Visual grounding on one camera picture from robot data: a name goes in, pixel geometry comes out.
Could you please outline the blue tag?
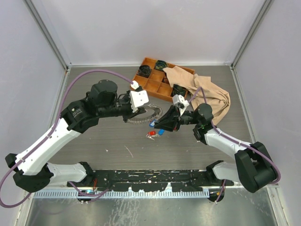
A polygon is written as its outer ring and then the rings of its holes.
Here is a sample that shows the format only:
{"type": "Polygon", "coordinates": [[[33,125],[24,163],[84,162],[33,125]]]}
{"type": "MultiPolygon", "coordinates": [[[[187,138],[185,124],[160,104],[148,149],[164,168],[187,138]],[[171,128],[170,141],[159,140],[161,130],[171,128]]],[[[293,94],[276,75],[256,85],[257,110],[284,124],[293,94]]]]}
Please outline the blue tag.
{"type": "Polygon", "coordinates": [[[149,123],[149,126],[153,128],[153,127],[155,127],[155,125],[156,125],[157,122],[158,122],[157,120],[152,120],[152,121],[149,123]]]}

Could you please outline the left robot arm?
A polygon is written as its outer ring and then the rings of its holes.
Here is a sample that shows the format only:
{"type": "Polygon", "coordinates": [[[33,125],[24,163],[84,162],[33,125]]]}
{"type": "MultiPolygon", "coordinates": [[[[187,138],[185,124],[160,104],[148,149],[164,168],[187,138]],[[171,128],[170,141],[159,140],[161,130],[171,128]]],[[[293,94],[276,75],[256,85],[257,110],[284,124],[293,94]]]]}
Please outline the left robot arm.
{"type": "Polygon", "coordinates": [[[119,117],[124,122],[145,113],[148,103],[147,92],[138,86],[118,95],[118,86],[109,80],[94,84],[85,98],[71,102],[62,110],[58,124],[53,125],[44,138],[20,154],[6,156],[7,165],[20,162],[14,169],[13,180],[21,189],[34,193],[49,184],[61,182],[80,183],[90,186],[95,173],[87,162],[77,164],[52,164],[49,160],[67,143],[83,134],[90,127],[98,125],[100,118],[119,117]]]}

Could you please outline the metal disc keyring holder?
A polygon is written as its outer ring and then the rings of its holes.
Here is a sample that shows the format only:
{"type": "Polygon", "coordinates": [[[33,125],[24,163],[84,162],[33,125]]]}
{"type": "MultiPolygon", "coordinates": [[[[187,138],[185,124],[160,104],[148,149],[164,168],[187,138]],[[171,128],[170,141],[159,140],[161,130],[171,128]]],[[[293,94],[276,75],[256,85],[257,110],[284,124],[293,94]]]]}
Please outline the metal disc keyring holder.
{"type": "Polygon", "coordinates": [[[153,120],[157,120],[161,117],[163,111],[162,108],[157,105],[145,105],[139,107],[138,111],[134,113],[134,116],[127,119],[127,123],[130,124],[145,124],[153,120]]]}

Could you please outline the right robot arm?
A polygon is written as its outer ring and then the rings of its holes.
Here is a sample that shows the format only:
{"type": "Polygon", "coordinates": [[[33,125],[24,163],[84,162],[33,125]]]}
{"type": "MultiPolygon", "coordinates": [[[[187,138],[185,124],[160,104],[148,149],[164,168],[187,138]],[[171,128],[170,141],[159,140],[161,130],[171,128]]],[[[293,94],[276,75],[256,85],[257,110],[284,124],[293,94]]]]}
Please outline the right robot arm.
{"type": "Polygon", "coordinates": [[[262,187],[278,182],[279,170],[261,142],[253,144],[238,140],[217,128],[213,122],[212,108],[200,104],[195,111],[180,113],[177,106],[170,106],[158,121],[156,129],[178,131],[182,125],[194,125],[197,141],[217,148],[234,159],[234,164],[217,161],[207,167],[206,179],[213,186],[223,179],[240,183],[247,191],[255,193],[262,187]]]}

